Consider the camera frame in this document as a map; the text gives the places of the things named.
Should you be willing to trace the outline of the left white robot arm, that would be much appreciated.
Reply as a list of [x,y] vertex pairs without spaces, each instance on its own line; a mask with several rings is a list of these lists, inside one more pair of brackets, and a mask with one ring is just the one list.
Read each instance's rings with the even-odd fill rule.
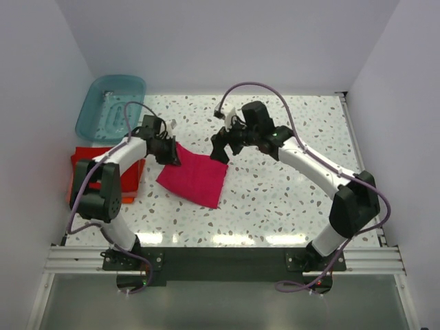
[[69,207],[67,233],[75,234],[96,226],[114,250],[118,261],[128,270],[138,268],[142,253],[137,235],[120,214],[122,207],[121,176],[132,165],[153,155],[161,165],[181,164],[173,135],[176,121],[166,122],[145,115],[142,124],[122,138],[120,143],[91,159],[77,161]]

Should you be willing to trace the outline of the aluminium frame rail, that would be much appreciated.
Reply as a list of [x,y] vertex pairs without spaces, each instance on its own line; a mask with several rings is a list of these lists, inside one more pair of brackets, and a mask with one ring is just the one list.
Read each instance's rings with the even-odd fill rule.
[[[51,274],[93,274],[103,272],[103,247],[54,246],[49,249],[44,272]],[[404,275],[397,247],[347,247],[344,249],[347,274]]]

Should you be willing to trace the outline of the teal plastic bin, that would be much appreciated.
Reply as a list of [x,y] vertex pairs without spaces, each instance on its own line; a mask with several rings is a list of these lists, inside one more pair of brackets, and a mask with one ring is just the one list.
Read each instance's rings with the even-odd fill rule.
[[145,81],[131,75],[106,75],[90,86],[75,127],[82,140],[117,144],[137,126],[146,94]]

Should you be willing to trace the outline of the magenta t-shirt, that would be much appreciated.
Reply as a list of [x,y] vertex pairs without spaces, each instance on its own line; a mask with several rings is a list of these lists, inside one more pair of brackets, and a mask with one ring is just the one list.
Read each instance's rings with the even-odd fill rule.
[[157,183],[171,193],[195,204],[216,209],[226,179],[228,165],[207,155],[193,153],[177,145],[179,166],[166,165]]

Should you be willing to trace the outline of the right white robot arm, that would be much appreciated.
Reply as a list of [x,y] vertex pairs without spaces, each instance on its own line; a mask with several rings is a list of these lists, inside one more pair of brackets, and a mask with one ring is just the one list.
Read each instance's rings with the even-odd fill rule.
[[306,144],[300,145],[291,128],[274,124],[267,107],[260,101],[245,104],[241,111],[242,118],[233,107],[214,108],[214,116],[223,120],[224,126],[211,137],[211,159],[227,164],[227,146],[233,155],[239,154],[245,146],[255,146],[318,185],[332,205],[329,224],[309,243],[306,261],[310,268],[322,270],[330,263],[331,254],[380,213],[374,176],[365,170],[356,174]]

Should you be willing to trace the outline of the folded red t-shirt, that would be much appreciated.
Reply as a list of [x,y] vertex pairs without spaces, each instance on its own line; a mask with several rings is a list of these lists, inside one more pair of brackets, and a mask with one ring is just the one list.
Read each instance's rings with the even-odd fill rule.
[[[85,147],[77,146],[71,156],[72,169],[75,170],[76,163],[82,159],[91,159],[107,152],[110,147]],[[144,170],[145,160],[140,159],[121,176],[122,203],[131,204],[138,195],[140,179]]]

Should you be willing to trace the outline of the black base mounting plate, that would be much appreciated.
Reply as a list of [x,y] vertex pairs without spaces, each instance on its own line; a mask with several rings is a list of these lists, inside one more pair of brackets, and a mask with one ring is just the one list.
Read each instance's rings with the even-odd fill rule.
[[135,258],[113,249],[100,255],[118,288],[132,292],[189,281],[307,284],[314,272],[347,268],[343,255],[315,258],[304,247],[140,247]]

